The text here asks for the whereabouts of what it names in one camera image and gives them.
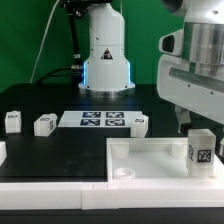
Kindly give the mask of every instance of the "warning triangle sticker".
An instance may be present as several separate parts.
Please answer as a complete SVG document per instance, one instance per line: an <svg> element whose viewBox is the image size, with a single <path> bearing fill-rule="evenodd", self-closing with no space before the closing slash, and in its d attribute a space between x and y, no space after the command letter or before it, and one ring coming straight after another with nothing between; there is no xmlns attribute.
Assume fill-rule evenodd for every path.
<svg viewBox="0 0 224 224"><path fill-rule="evenodd" d="M104 52L103 56L101 59L104 59L104 60L113 60L113 57L110 53L110 50L107 48L106 51Z"/></svg>

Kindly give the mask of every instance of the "green backdrop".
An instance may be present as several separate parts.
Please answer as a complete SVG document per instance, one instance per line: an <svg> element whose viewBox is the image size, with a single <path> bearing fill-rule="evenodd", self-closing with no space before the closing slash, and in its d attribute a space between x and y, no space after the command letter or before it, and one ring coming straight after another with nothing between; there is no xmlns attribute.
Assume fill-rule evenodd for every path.
<svg viewBox="0 0 224 224"><path fill-rule="evenodd" d="M28 83L45 26L56 0L7 0L0 7L0 91ZM170 15L159 0L123 0L126 20L126 57L136 84L155 84L161 36L182 27L182 18ZM120 11L121 0L113 7ZM83 58L89 54L88 16L76 21ZM73 61L69 26L64 9L53 18L35 79Z"/></svg>

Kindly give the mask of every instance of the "white platform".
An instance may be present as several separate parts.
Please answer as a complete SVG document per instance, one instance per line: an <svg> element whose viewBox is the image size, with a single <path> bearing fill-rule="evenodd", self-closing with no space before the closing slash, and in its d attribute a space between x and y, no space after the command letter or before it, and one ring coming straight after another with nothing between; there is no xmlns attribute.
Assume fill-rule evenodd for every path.
<svg viewBox="0 0 224 224"><path fill-rule="evenodd" d="M100 117L84 117L84 113L100 113ZM121 117L107 117L107 113L122 113ZM131 127L132 122L136 119L136 117L141 116L142 112L140 111L65 111L60 123L58 125L59 128L125 128ZM81 125L82 121L98 121L97 125L94 123L90 125ZM106 125L106 121L118 122L118 125Z"/></svg>
<svg viewBox="0 0 224 224"><path fill-rule="evenodd" d="M112 158L114 144L125 142L129 154ZM107 183L1 183L0 209L224 207L222 163L215 158L212 178L189 178L185 160L171 155L173 143L187 139L108 139ZM134 177L114 178L122 167Z"/></svg>

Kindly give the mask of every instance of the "black table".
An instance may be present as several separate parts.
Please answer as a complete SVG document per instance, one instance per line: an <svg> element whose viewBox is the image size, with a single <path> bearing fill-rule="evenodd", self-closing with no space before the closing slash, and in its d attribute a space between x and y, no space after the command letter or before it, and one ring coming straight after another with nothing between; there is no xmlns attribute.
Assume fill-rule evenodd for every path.
<svg viewBox="0 0 224 224"><path fill-rule="evenodd" d="M22 133L6 135L5 114L22 112ZM15 85L0 94L0 140L7 160L0 182L107 181L106 139L129 137L129 128L57 128L49 138L34 137L33 122L44 113L142 111L150 117L147 137L182 137L174 105L158 97L156 86L139 85L133 96L94 99L70 85ZM209 128L218 139L222 125L192 113L193 128ZM223 223L224 209L119 209L97 211L1 211L0 223Z"/></svg>

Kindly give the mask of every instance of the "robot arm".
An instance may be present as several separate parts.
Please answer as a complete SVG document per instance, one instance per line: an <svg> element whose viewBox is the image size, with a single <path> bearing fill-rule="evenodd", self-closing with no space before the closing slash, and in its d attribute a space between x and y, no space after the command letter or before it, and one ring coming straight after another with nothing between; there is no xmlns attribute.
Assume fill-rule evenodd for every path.
<svg viewBox="0 0 224 224"><path fill-rule="evenodd" d="M160 97L177 105L179 121L189 110L224 125L224 1L161 1L184 25L160 40Z"/></svg>
<svg viewBox="0 0 224 224"><path fill-rule="evenodd" d="M128 95L135 87L130 81L130 63L124 55L125 21L110 2L112 0L61 0L70 22L73 67L78 74L83 71L80 92L101 98ZM74 17L81 19L85 13L90 19L90 56L82 66Z"/></svg>

